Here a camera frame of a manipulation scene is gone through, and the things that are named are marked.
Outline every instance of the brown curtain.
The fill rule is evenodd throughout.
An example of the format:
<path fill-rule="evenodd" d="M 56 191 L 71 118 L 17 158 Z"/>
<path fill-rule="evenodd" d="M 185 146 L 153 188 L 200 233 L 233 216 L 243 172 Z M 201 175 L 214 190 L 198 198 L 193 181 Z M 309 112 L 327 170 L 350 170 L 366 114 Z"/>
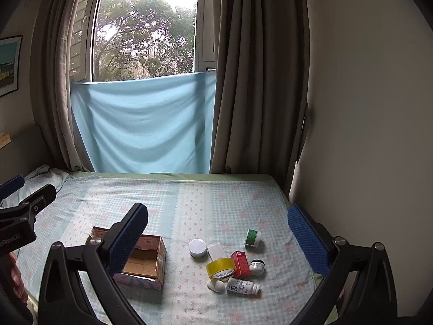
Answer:
<path fill-rule="evenodd" d="M 69 55 L 78 0 L 42 0 L 33 33 L 30 94 L 35 123 L 60 168 L 92 169 L 74 134 L 69 92 Z"/>
<path fill-rule="evenodd" d="M 213 0 L 213 173 L 270 174 L 288 194 L 307 105 L 306 0 Z"/>

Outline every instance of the picture frame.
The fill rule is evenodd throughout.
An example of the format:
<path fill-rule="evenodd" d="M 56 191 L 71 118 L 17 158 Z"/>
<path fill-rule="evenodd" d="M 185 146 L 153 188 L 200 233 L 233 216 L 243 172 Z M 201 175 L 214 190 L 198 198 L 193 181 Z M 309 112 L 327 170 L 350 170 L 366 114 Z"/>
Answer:
<path fill-rule="evenodd" d="M 18 90 L 22 35 L 0 39 L 0 97 Z"/>

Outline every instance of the hand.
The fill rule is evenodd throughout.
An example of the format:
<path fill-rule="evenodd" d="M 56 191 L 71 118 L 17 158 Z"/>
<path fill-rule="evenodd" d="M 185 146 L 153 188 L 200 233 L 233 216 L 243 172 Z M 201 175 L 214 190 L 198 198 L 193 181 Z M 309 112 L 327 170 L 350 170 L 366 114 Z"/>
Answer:
<path fill-rule="evenodd" d="M 15 284 L 14 293 L 23 303 L 27 303 L 28 295 L 24 289 L 24 283 L 21 279 L 21 273 L 17 267 L 17 258 L 14 253 L 9 253 L 10 261 L 12 262 L 12 269 L 10 270 L 10 275 Z"/>

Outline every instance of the open cardboard box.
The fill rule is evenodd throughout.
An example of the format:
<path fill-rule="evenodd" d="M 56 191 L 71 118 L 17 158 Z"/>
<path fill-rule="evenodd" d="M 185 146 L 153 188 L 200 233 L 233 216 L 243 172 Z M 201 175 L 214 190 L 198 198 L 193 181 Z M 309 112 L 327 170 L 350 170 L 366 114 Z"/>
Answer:
<path fill-rule="evenodd" d="M 86 244 L 93 237 L 103 238 L 108 230 L 93 227 Z M 129 285 L 160 290 L 164 284 L 165 257 L 167 251 L 161 236 L 142 234 L 123 268 L 114 279 Z"/>

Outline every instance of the wall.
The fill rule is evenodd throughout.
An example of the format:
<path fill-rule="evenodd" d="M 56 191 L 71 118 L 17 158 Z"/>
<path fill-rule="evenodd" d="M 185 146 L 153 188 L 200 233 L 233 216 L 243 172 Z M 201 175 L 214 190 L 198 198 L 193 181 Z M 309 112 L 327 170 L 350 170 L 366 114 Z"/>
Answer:
<path fill-rule="evenodd" d="M 290 198 L 387 249 L 399 315 L 433 287 L 433 32 L 412 0 L 307 0 L 312 128 Z"/>
<path fill-rule="evenodd" d="M 22 35 L 19 58 L 19 89 L 0 98 L 0 131 L 11 135 L 34 125 L 30 101 L 30 49 L 40 0 L 23 0 L 11 16 L 1 38 Z"/>

